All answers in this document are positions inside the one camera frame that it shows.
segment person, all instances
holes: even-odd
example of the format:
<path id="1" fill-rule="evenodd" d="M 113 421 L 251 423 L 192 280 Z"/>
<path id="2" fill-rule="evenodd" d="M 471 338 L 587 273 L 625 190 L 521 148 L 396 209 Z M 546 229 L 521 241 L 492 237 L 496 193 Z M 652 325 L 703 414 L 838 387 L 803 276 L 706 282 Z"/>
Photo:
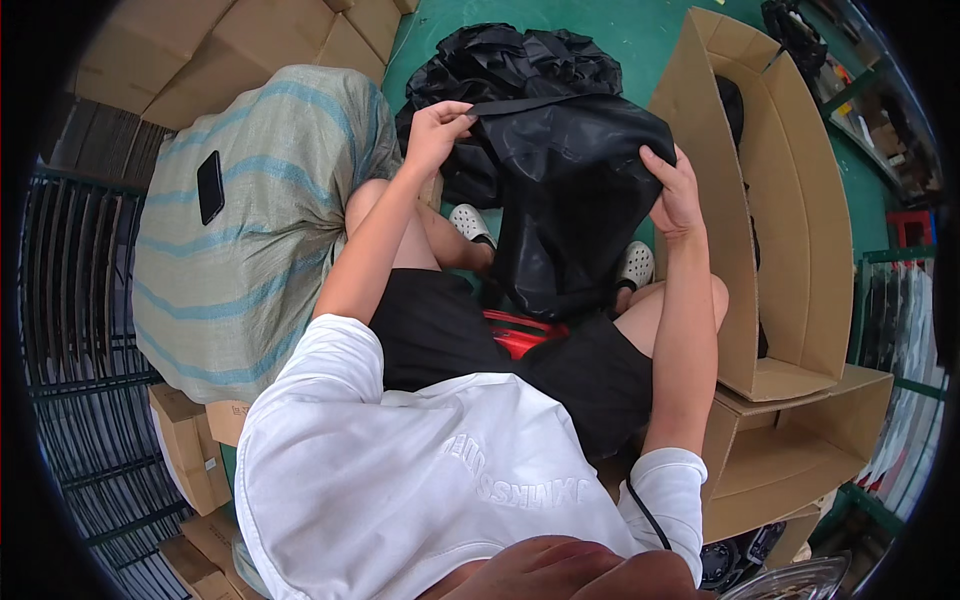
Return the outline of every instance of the person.
<path id="1" fill-rule="evenodd" d="M 490 268 L 482 219 L 460 210 L 458 228 L 417 199 L 469 136 L 469 108 L 417 112 L 396 177 L 349 200 L 314 320 L 238 445 L 253 562 L 274 598 L 699 597 L 699 453 L 727 297 L 689 160 L 639 149 L 663 183 L 650 215 L 670 277 L 511 361 L 466 281 L 442 271 Z M 629 481 L 669 551 L 588 462 L 643 425 Z"/>

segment black strap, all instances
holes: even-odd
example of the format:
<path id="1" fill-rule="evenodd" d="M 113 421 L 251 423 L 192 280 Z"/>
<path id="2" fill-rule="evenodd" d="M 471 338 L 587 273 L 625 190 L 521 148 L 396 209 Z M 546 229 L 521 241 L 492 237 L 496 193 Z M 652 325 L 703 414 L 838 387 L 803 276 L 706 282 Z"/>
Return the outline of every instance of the black strap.
<path id="1" fill-rule="evenodd" d="M 660 524 L 657 523 L 657 520 L 653 515 L 650 514 L 650 511 L 647 510 L 647 507 L 640 501 L 640 496 L 636 495 L 636 490 L 634 490 L 634 484 L 630 483 L 630 477 L 627 477 L 627 491 L 630 492 L 630 495 L 634 497 L 634 502 L 640 507 L 640 511 L 644 516 L 647 517 L 647 520 L 650 521 L 650 524 L 654 526 L 654 531 L 657 532 L 657 537 L 660 538 L 660 543 L 663 544 L 664 550 L 673 550 L 670 547 L 670 540 L 666 538 L 666 534 L 663 533 L 663 530 L 660 528 Z"/>

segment green floor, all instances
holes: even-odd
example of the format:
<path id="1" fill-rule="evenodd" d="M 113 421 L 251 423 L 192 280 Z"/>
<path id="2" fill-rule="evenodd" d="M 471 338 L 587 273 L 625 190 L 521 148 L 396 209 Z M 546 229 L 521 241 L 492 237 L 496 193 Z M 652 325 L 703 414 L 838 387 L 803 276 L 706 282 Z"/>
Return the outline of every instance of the green floor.
<path id="1" fill-rule="evenodd" d="M 721 12 L 764 30 L 759 5 L 760 0 L 728 0 L 724 5 L 715 0 L 420 0 L 417 12 L 404 16 L 400 23 L 383 93 L 396 113 L 406 102 L 407 80 L 436 54 L 438 41 L 465 25 L 507 22 L 521 31 L 566 28 L 592 36 L 623 67 L 624 97 L 646 106 L 673 52 L 687 8 Z M 830 139 L 847 191 L 854 256 L 886 250 L 884 207 L 891 202 L 891 192 L 868 159 L 841 135 L 832 133 Z M 445 206 L 444 214 L 450 208 Z M 498 233 L 499 211 L 484 213 L 493 232 Z M 653 246 L 649 219 L 640 225 L 636 239 Z M 236 448 L 223 446 L 223 450 L 232 486 Z"/>

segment black fabric bag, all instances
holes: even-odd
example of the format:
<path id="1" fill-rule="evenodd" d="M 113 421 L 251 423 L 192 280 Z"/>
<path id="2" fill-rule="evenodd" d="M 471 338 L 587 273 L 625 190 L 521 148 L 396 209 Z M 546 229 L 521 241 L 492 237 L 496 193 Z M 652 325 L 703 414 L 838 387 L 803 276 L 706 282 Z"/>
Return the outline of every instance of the black fabric bag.
<path id="1" fill-rule="evenodd" d="M 458 29 L 437 44 L 437 54 L 407 82 L 407 104 L 396 115 L 406 155 L 414 112 L 443 100 L 477 104 L 556 98 L 594 92 L 619 94 L 620 64 L 593 40 L 560 29 L 521 34 L 506 23 Z M 441 167 L 443 200 L 477 208 L 501 206 L 497 165 L 479 140 L 458 143 Z"/>
<path id="2" fill-rule="evenodd" d="M 541 321 L 604 306 L 620 254 L 662 188 L 639 147 L 677 162 L 667 124 L 611 94 L 493 102 L 470 113 L 503 188 L 493 278 Z"/>

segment red object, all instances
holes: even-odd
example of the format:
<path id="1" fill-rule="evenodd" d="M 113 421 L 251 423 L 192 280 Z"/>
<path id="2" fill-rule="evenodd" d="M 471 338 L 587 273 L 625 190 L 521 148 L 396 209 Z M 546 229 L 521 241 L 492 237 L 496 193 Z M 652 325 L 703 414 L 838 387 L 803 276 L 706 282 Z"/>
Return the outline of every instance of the red object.
<path id="1" fill-rule="evenodd" d="M 905 210 L 902 212 L 888 212 L 887 223 L 897 228 L 897 244 L 906 248 L 906 226 L 916 225 L 924 231 L 924 244 L 933 244 L 933 226 L 930 224 L 928 210 Z"/>
<path id="2" fill-rule="evenodd" d="M 520 324 L 526 327 L 539 329 L 542 335 L 527 333 L 526 331 L 517 331 L 507 327 L 500 327 L 495 324 L 490 325 L 494 340 L 510 352 L 510 357 L 517 360 L 527 353 L 527 350 L 546 340 L 554 338 L 563 338 L 570 335 L 570 330 L 564 324 L 546 324 L 534 321 L 528 317 L 519 317 L 511 315 L 500 310 L 485 310 L 483 316 L 487 321 L 500 321 L 502 323 Z"/>

